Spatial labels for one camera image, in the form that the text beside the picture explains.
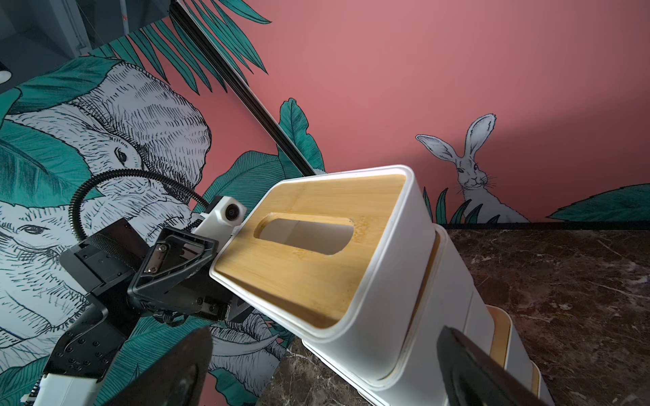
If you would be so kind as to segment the edge bamboo tissue box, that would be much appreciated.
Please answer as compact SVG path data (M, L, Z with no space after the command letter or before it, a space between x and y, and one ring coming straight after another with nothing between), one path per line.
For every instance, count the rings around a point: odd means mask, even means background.
M314 345L304 347L328 368L352 385L372 405L446 405L443 373L438 360L437 342L443 328L465 331L471 310L479 307L479 347L488 349L494 323L478 297L472 276L453 245L447 231L436 233L427 282L423 287L414 319L399 358L387 377L367 380L352 373L350 365L335 361Z

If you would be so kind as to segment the grey lid tissue box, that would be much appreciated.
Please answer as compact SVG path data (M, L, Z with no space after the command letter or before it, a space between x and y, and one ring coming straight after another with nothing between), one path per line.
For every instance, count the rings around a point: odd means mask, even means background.
M537 397L538 372L535 372L511 317L498 307L488 306L487 309L494 320L490 357Z

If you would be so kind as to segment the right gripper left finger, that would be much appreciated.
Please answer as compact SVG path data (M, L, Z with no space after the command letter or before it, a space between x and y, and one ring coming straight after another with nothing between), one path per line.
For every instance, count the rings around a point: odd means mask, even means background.
M198 405L212 351L208 328L190 333L107 404Z

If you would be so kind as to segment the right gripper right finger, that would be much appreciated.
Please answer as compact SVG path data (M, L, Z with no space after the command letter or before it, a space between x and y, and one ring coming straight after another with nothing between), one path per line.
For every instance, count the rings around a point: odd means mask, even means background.
M544 405L461 331L444 326L436 349L450 405Z

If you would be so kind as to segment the small bamboo lid tissue box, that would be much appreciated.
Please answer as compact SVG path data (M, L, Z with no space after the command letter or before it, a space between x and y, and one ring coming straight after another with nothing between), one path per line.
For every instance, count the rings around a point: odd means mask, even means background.
M410 167L288 179L210 275L352 373L380 380L406 340L434 241Z

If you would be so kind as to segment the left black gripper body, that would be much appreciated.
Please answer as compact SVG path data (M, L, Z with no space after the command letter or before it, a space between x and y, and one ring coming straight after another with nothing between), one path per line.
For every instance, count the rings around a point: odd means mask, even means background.
M164 228L127 289L130 304L160 322L189 316L242 322L254 308L210 277L219 243L177 228Z

